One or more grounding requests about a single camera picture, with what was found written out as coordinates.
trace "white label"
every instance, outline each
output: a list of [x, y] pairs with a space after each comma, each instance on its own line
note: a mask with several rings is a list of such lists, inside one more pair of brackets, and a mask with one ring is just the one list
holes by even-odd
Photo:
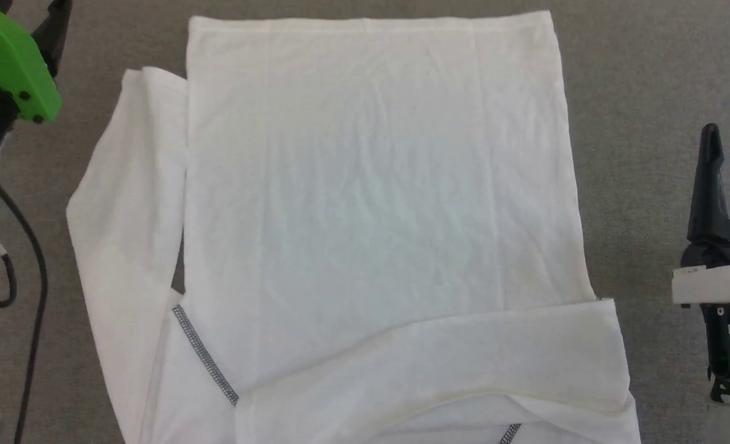
[[697, 265], [696, 267], [683, 267], [681, 269], [673, 270], [672, 276], [677, 278], [678, 276], [683, 276], [683, 275], [689, 274], [689, 273], [696, 273], [698, 271], [703, 271], [706, 269], [708, 269], [708, 267], [706, 267], [706, 265]]

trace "shirt sleeve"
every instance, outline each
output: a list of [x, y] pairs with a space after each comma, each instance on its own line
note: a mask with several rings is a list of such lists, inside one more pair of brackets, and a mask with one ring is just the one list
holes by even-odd
[[182, 236], [187, 86], [128, 71], [111, 121], [69, 201], [94, 341], [125, 441], [137, 442]]

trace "seam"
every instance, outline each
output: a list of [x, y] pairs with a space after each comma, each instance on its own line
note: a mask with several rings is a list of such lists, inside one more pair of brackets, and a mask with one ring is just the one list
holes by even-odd
[[192, 345], [192, 349], [195, 350], [195, 354], [198, 355], [201, 362], [203, 363], [203, 366], [207, 368], [209, 375], [212, 377], [213, 380], [215, 380], [219, 389], [222, 390], [222, 393], [225, 395], [231, 405], [236, 407], [236, 403], [239, 402], [238, 394], [236, 394], [236, 392], [233, 390], [231, 385], [228, 383], [228, 380], [225, 379], [225, 377], [223, 376], [222, 372], [219, 371], [219, 367], [216, 365], [215, 360], [212, 359], [207, 348], [205, 348], [205, 346], [203, 345], [201, 338], [198, 336], [198, 332], [195, 331], [195, 327], [193, 327], [192, 323], [190, 322], [190, 318], [188, 318], [187, 314], [184, 312], [184, 308], [182, 308], [182, 306], [180, 305], [174, 306], [173, 314], [176, 315], [176, 319], [179, 321], [179, 325], [184, 331], [184, 335], [186, 335], [187, 339], [190, 340], [190, 345]]
[[461, 25], [461, 27], [449, 27], [449, 28], [434, 28], [434, 27], [427, 27], [427, 28], [378, 28], [378, 29], [323, 29], [323, 28], [293, 28], [293, 29], [259, 29], [259, 28], [228, 28], [226, 26], [205, 26], [201, 31], [226, 31], [227, 33], [269, 33], [269, 34], [353, 34], [353, 33], [359, 33], [359, 34], [365, 34], [365, 33], [429, 33], [430, 31], [433, 31], [434, 33], [440, 33], [441, 31], [457, 31], [460, 33], [460, 31], [469, 31], [470, 29], [474, 31], [475, 33], [498, 33], [499, 31], [518, 31], [521, 29], [526, 28], [534, 28], [539, 25], [544, 25], [544, 23], [525, 23], [524, 25], [514, 25], [514, 26], [498, 26], [494, 28], [469, 28], [465, 25]]
[[508, 427], [507, 432], [505, 432], [505, 435], [502, 436], [502, 439], [500, 439], [499, 444], [511, 444], [512, 439], [515, 438], [515, 434], [518, 433], [519, 428], [521, 428], [521, 424], [511, 424], [511, 426]]
[[[470, 25], [466, 22], [477, 23], [478, 31], [514, 31], [537, 25], [553, 26], [551, 12], [538, 10], [503, 17], [419, 17], [416, 19], [301, 19], [284, 18], [272, 20], [256, 20], [260, 26], [239, 26], [243, 20], [216, 20], [208, 17], [195, 16], [191, 19], [190, 32], [197, 31], [230, 31], [230, 33], [367, 33], [376, 31], [381, 33], [415, 33], [416, 31], [462, 31]], [[393, 27], [377, 26], [369, 29], [370, 23], [394, 22]], [[400, 22], [427, 22], [421, 26], [401, 26]], [[276, 28], [288, 23], [290, 28]]]

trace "wrinkled fabric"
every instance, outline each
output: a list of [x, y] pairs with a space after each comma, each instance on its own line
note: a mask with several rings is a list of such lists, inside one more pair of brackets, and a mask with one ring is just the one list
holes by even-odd
[[128, 443], [639, 442], [548, 12], [193, 18], [67, 216]]

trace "cable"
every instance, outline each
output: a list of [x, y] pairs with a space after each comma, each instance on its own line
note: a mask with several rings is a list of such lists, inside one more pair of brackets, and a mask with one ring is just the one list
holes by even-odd
[[28, 224], [24, 214], [19, 210], [17, 204], [9, 197], [5, 189], [0, 185], [0, 197], [4, 201], [6, 206], [12, 211], [17, 222], [22, 227], [22, 231], [25, 231], [30, 245], [33, 247], [33, 253], [36, 255], [36, 261], [39, 266], [39, 279], [41, 281], [41, 287], [39, 289], [39, 304], [36, 308], [36, 319], [33, 321], [33, 333], [30, 338], [30, 351], [28, 353], [28, 367], [25, 374], [25, 384], [22, 388], [22, 400], [20, 402], [19, 416], [17, 418], [17, 428], [15, 430], [15, 444], [19, 444], [22, 441], [22, 431], [25, 428], [26, 413], [28, 411], [28, 401], [30, 399], [30, 389], [33, 385], [33, 371], [36, 365], [36, 355], [39, 348], [39, 337], [41, 335], [41, 324], [44, 320], [44, 310], [47, 308], [47, 264], [44, 261], [44, 253], [41, 251], [39, 240], [36, 239], [35, 233]]
[[9, 281], [9, 297], [7, 300], [0, 301], [0, 308], [7, 308], [15, 303], [17, 298], [17, 274], [15, 273], [15, 264], [12, 262], [12, 257], [9, 256], [9, 253], [4, 248], [4, 244], [1, 244], [1, 242], [0, 258], [4, 262], [4, 267], [6, 267], [6, 278]]

